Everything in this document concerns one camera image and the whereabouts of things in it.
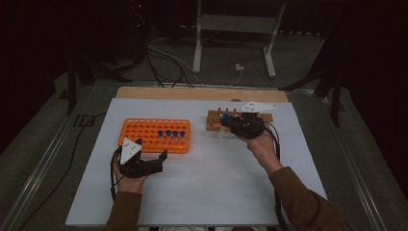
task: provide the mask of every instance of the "person's left hand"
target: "person's left hand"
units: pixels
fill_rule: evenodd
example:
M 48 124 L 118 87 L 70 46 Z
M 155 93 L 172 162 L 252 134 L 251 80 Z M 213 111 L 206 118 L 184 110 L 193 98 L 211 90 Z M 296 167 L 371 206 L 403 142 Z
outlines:
M 119 161 L 117 157 L 114 157 L 114 173 L 117 183 L 118 192 L 129 192 L 129 193 L 141 193 L 141 188 L 146 180 L 147 176 L 142 176 L 139 178 L 129 178 L 123 176 L 119 170 Z

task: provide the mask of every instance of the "white plug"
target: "white plug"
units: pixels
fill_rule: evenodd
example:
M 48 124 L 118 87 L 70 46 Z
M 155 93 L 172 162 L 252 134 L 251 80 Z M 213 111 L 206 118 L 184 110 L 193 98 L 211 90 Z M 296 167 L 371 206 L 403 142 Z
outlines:
M 237 70 L 243 70 L 243 64 L 235 64 Z

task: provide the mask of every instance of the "wooden edge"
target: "wooden edge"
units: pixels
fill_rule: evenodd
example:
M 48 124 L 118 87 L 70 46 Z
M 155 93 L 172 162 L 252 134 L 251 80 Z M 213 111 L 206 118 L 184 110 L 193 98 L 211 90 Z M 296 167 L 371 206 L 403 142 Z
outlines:
M 288 96 L 281 90 L 121 87 L 116 98 L 289 102 Z

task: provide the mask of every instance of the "floor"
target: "floor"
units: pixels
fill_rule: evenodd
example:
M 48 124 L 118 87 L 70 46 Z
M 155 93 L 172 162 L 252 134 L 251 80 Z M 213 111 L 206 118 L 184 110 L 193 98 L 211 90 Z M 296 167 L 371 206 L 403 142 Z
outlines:
M 66 74 L 56 79 L 56 93 L 0 156 L 1 230 L 103 230 L 64 225 L 103 123 L 100 116 L 91 127 L 81 128 L 75 119 L 77 115 L 106 112 L 119 87 L 154 87 L 160 85 L 160 80 L 165 87 L 276 90 L 306 77 L 324 43 L 320 37 L 279 34 L 272 50 L 277 75 L 271 79 L 267 77 L 262 53 L 268 37 L 219 36 L 213 33 L 203 39 L 201 72 L 193 74 L 194 38 L 172 40 L 155 35 L 149 42 L 148 54 L 156 75 L 147 59 L 123 73 L 132 83 L 120 83 L 95 71 L 92 86 L 77 82 L 78 103 L 71 115 L 66 114 L 66 100 L 59 98 L 67 88 Z M 132 43 L 125 47 L 131 50 Z M 179 82 L 183 72 L 172 59 L 186 74 Z M 118 66 L 107 66 L 129 63 L 127 57 L 118 60 Z M 237 70 L 236 64 L 242 64 L 243 70 Z M 336 127 L 328 115 L 330 94 L 327 98 L 313 95 L 318 83 L 319 80 L 313 81 L 287 94 L 328 199 L 344 213 L 350 230 L 408 230 L 407 200 L 347 89 L 342 89 L 341 126 Z

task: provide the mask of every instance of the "sleeve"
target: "sleeve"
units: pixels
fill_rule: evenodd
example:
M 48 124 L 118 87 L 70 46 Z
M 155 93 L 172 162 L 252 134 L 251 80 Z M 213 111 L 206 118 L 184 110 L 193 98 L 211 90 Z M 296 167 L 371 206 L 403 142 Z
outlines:
M 106 224 L 107 231 L 136 230 L 139 220 L 141 194 L 118 192 Z
M 272 173 L 269 180 L 296 230 L 345 230 L 340 211 L 317 193 L 308 190 L 290 167 Z

